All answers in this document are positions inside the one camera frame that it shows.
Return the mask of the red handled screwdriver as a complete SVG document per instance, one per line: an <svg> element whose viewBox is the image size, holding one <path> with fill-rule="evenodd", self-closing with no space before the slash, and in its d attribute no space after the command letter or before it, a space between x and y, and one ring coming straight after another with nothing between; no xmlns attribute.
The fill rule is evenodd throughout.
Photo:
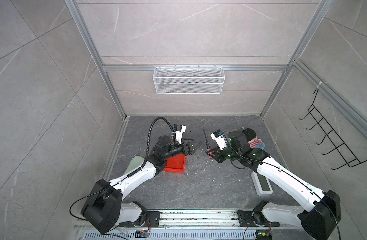
<svg viewBox="0 0 367 240"><path fill-rule="evenodd" d="M204 133L204 138L205 138L206 148L207 148L207 149L208 149L208 148L210 148L210 149L211 149L210 144L209 144L209 142L208 142L208 140L207 140L207 135L206 135L206 133L205 133L205 130L204 130L204 129L203 129L203 133Z"/></svg>

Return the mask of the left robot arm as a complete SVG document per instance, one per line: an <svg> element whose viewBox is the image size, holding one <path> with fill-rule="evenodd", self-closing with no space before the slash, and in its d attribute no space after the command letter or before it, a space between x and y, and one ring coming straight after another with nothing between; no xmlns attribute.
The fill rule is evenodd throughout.
<svg viewBox="0 0 367 240"><path fill-rule="evenodd" d="M81 215L101 234L112 231L115 226L132 223L142 226L146 221L147 209L138 202L124 203L128 194L144 182L154 178L167 166L167 159L183 154L194 155L201 141L173 142L161 136L146 160L129 173L110 180L95 183L81 209Z"/></svg>

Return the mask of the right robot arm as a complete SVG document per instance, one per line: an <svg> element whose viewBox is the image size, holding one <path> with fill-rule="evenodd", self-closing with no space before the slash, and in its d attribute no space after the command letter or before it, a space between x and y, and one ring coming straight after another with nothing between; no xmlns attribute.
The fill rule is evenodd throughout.
<svg viewBox="0 0 367 240"><path fill-rule="evenodd" d="M338 230L341 220L340 197L332 190L323 191L299 178L270 154L260 148L253 148L252 129L233 132L216 130L210 137L217 146L206 153L218 163L225 160L238 161L250 168L254 174L272 181L297 202L298 206L277 205L262 201L253 210L252 218L259 226L266 223L283 223L301 227L316 240L327 240Z"/></svg>

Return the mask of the red plastic bin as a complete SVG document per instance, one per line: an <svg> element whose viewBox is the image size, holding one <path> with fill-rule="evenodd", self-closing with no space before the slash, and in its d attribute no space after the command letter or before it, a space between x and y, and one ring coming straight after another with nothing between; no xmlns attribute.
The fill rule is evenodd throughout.
<svg viewBox="0 0 367 240"><path fill-rule="evenodd" d="M174 156L166 160L167 165L164 171L167 173L183 174L185 170L186 156L183 154Z"/></svg>

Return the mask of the plush doll striped shirt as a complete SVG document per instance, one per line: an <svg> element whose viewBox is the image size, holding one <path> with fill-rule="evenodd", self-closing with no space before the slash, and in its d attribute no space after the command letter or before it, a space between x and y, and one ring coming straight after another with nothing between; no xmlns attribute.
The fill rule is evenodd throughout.
<svg viewBox="0 0 367 240"><path fill-rule="evenodd" d="M246 140L251 149L261 149L264 150L265 144L262 139L257 137L256 132L253 129L244 129L242 131L246 137Z"/></svg>

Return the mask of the white digital scale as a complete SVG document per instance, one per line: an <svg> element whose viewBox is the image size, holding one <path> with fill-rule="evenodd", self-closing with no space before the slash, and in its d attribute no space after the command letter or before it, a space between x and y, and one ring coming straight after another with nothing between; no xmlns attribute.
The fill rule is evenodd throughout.
<svg viewBox="0 0 367 240"><path fill-rule="evenodd" d="M251 177L258 196L264 197L273 194L271 184L266 177L256 172L252 172Z"/></svg>

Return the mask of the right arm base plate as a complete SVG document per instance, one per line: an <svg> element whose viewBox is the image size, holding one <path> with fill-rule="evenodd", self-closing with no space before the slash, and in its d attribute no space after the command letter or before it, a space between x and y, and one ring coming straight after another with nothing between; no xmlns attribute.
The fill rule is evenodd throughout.
<svg viewBox="0 0 367 240"><path fill-rule="evenodd" d="M241 227L279 227L279 222L268 221L261 212L238 210L237 219Z"/></svg>

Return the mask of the aluminium front rail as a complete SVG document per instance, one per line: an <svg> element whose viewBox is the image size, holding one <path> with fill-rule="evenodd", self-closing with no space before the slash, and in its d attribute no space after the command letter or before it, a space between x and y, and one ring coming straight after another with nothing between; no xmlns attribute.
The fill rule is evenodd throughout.
<svg viewBox="0 0 367 240"><path fill-rule="evenodd" d="M300 229L300 214L306 211L300 206L284 206L266 203L256 207L258 211L270 222L279 222L279 227L241 227L237 219L238 210L147 210L159 211L160 222L158 228L246 228L246 229L269 229L290 228Z"/></svg>

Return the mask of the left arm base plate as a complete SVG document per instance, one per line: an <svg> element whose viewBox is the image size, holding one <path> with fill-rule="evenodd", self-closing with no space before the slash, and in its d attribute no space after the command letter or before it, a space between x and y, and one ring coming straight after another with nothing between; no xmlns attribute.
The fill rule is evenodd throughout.
<svg viewBox="0 0 367 240"><path fill-rule="evenodd" d="M159 222L160 222L160 214L159 211L147 211L145 214L143 214L140 218L140 220L136 222L124 222L120 223L120 227L128 227L128 228L158 228Z"/></svg>

